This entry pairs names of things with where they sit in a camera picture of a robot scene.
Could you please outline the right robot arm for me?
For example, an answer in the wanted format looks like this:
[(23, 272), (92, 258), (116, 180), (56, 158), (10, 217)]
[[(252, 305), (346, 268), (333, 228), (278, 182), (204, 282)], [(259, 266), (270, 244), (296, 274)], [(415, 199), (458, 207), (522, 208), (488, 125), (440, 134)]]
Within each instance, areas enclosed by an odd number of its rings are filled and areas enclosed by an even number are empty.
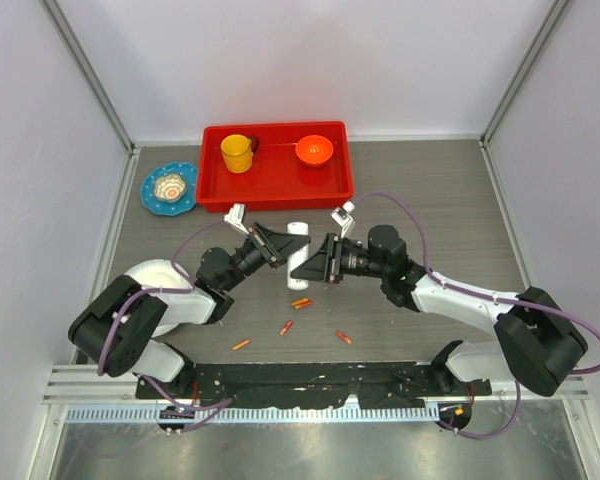
[(545, 291), (489, 291), (427, 273), (409, 257), (405, 241), (391, 225), (373, 227), (365, 243), (328, 234), (319, 250), (290, 275), (329, 284), (347, 275), (377, 278), (395, 306), (448, 317), (492, 336), (486, 343), (462, 341), (442, 356), (431, 380), (445, 395), (473, 380), (515, 380), (550, 397), (588, 350), (584, 337)]

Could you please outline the white remote control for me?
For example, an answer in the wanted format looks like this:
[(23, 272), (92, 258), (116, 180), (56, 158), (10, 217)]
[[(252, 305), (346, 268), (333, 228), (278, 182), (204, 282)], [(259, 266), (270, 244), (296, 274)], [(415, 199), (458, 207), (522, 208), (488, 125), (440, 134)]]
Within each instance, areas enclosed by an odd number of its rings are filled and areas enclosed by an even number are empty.
[[(287, 224), (287, 232), (297, 235), (309, 235), (309, 225), (304, 222), (290, 222)], [(309, 257), (309, 245), (306, 244), (298, 251), (294, 252), (287, 262), (287, 287), (292, 291), (303, 291), (309, 287), (309, 281), (295, 279), (291, 273), (304, 263)]]

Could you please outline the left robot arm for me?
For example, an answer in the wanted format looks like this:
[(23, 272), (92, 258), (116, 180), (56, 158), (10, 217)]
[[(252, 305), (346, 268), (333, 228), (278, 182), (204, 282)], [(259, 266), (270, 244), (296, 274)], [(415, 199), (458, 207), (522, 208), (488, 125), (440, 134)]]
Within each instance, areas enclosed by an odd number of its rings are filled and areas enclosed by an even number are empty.
[(158, 381), (170, 398), (183, 398), (193, 385), (185, 368), (189, 358), (156, 341), (156, 330), (219, 322), (234, 304), (230, 290), (266, 265), (285, 265), (309, 243), (308, 234), (277, 232), (256, 222), (233, 253), (206, 250), (194, 278), (174, 261), (150, 261), (158, 269), (156, 280), (116, 277), (73, 321), (68, 339), (97, 364), (99, 376), (131, 372)]

